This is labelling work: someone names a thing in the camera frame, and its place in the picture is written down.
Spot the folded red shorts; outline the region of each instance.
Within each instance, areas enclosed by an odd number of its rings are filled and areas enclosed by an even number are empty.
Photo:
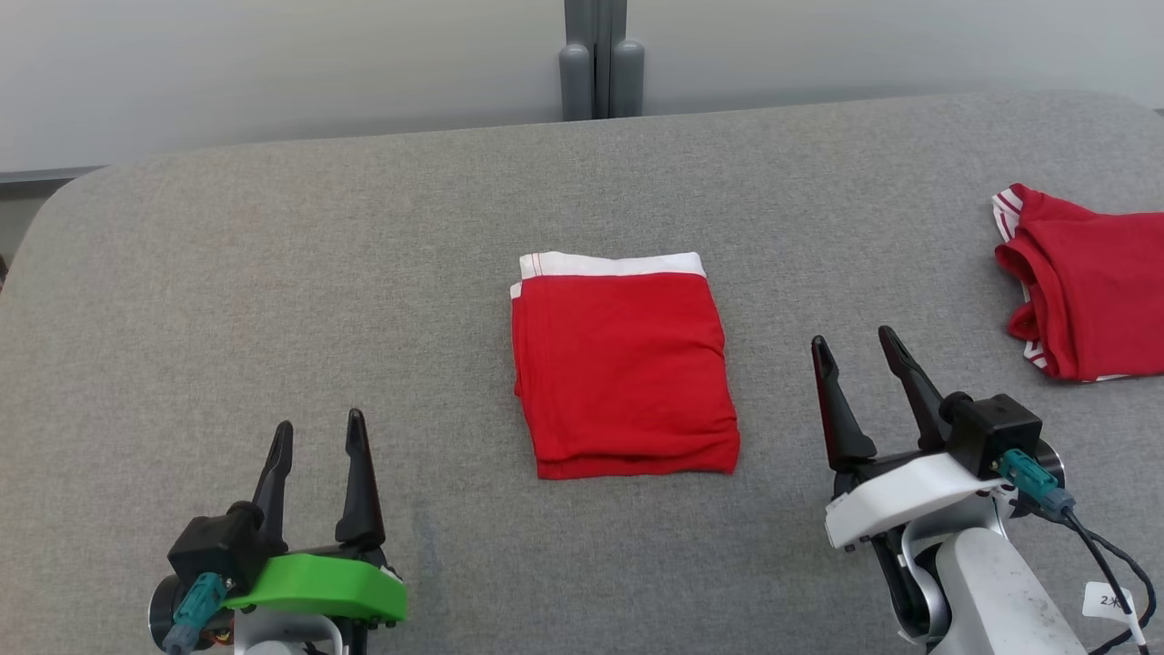
[[[697,254],[520,264],[514,392],[539,478],[736,469],[723,327]]]
[[[1164,212],[1106,214],[1013,184],[994,255],[1027,301],[1007,326],[1060,380],[1164,373]]]

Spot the green plastic part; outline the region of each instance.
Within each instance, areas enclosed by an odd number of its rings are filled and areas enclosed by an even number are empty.
[[[300,553],[270,558],[250,593],[222,604],[250,605],[384,622],[405,620],[409,599],[400,581],[367,562]]]

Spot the gray fabric surface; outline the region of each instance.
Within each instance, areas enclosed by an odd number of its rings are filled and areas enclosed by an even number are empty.
[[[0,634],[27,652],[154,652],[144,607],[169,546],[249,498],[283,419],[288,540],[329,542],[360,407],[384,550],[412,598],[372,653],[917,652],[873,554],[830,550],[823,528],[809,340],[828,336],[863,426],[902,450],[916,435],[882,322],[943,392],[1005,392],[1041,415],[1080,517],[1164,579],[1164,380],[1069,386],[1023,362],[988,205],[1022,180],[1162,209],[1162,152],[1151,111],[1051,92],[269,143],[93,172],[44,206],[0,293]],[[702,255],[743,433],[734,477],[535,479],[506,289],[541,249]],[[1028,519],[1012,537],[1087,646],[1119,632],[1079,615],[1100,577],[1072,535]]]

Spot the red fabric with white stripes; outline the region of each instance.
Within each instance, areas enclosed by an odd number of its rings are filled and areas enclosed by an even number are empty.
[[[731,474],[739,432],[723,350],[701,275],[524,279],[514,392],[538,477]]]
[[[1164,373],[1164,212],[1105,214],[1014,184],[1018,214],[999,263],[1027,284],[1010,316],[1063,380]]]

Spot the black cable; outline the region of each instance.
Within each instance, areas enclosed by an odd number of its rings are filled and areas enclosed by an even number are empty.
[[[1092,555],[1095,556],[1095,561],[1100,563],[1100,569],[1103,570],[1105,576],[1108,576],[1112,572],[1112,569],[1110,567],[1107,565],[1107,561],[1103,560],[1102,554],[1094,548],[1095,542],[1099,542],[1099,544],[1106,548],[1112,555],[1115,555],[1116,557],[1119,557],[1120,560],[1122,560],[1124,563],[1128,564],[1128,568],[1131,569],[1131,572],[1135,574],[1136,577],[1140,578],[1140,582],[1144,584],[1144,591],[1148,595],[1148,605],[1144,607],[1144,612],[1143,614],[1140,615],[1138,620],[1141,628],[1148,627],[1148,622],[1156,613],[1156,588],[1152,585],[1151,578],[1148,577],[1148,572],[1144,571],[1144,569],[1135,560],[1133,560],[1130,555],[1128,555],[1120,548],[1116,548],[1112,542],[1103,539],[1102,535],[1099,535],[1085,528],[1083,524],[1079,521],[1079,518],[1076,517],[1073,512],[1067,510],[1064,512],[1064,515],[1066,515],[1067,513],[1071,514],[1070,518],[1060,519],[1058,517],[1052,517],[1042,508],[1035,510],[1034,512],[1034,514],[1036,514],[1041,519],[1063,526],[1072,531],[1073,533],[1078,534],[1079,537],[1084,540],[1084,543],[1087,544],[1088,550],[1092,551]],[[1114,575],[1110,575],[1110,577],[1108,577],[1108,584],[1113,585],[1113,588],[1116,590],[1115,591],[1116,598],[1122,604],[1122,607],[1128,608],[1130,606],[1127,604],[1127,599],[1123,598],[1122,589],[1119,586],[1117,583],[1114,582],[1114,577],[1115,577]],[[1128,641],[1129,639],[1131,639],[1131,631],[1126,629],[1119,635],[1100,645],[1098,648],[1092,650],[1090,655],[1106,655],[1113,648]],[[1136,647],[1140,649],[1140,653],[1142,655],[1148,654],[1147,646],[1136,645]]]

